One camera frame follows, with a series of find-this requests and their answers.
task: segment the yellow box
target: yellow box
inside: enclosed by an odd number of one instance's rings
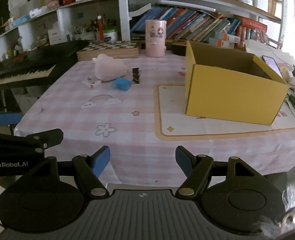
[[[186,43],[186,115],[271,125],[288,84],[254,54]]]

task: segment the chessboard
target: chessboard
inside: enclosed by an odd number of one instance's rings
[[[138,41],[116,41],[100,44],[89,44],[77,52],[79,61],[91,60],[99,54],[105,54],[113,58],[134,58],[140,53],[140,42]]]

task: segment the tablecloth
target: tablecloth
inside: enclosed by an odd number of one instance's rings
[[[60,128],[63,142],[45,152],[59,161],[79,154],[91,155],[108,145],[111,161],[100,176],[103,183],[178,187],[186,179],[175,162],[178,145],[216,161],[238,156],[261,174],[288,171],[295,166],[295,128],[205,136],[202,140],[158,138],[154,129],[158,114],[155,86],[184,83],[185,57],[171,52],[161,58],[142,54],[124,59],[124,63],[129,68],[140,68],[140,84],[132,85],[128,91],[111,88],[111,82],[88,88],[82,81],[94,76],[94,64],[78,62],[32,106],[17,125],[15,135]]]

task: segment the pink canister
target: pink canister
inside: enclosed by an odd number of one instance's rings
[[[145,20],[145,46],[148,57],[165,55],[166,21]]]

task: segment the gray ribbed panel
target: gray ribbed panel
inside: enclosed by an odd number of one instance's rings
[[[179,200],[169,190],[116,190],[108,199],[91,201],[84,214],[65,228],[44,234],[23,234],[7,229],[0,235],[0,240],[183,239],[262,238],[238,236],[215,227],[202,216],[193,201]]]

